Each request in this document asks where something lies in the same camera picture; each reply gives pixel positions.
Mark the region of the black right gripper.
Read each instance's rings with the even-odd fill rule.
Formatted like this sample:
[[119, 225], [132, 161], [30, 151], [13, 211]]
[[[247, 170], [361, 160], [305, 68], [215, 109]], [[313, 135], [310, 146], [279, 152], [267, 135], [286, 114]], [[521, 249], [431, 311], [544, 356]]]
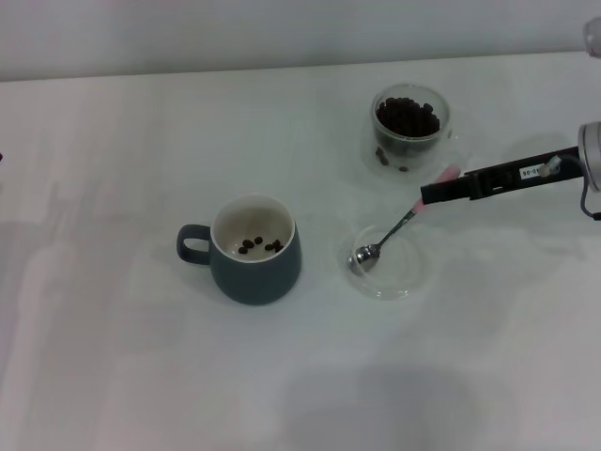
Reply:
[[421, 187], [425, 205], [468, 198], [478, 200], [583, 177], [578, 148], [571, 147], [476, 169], [464, 177]]

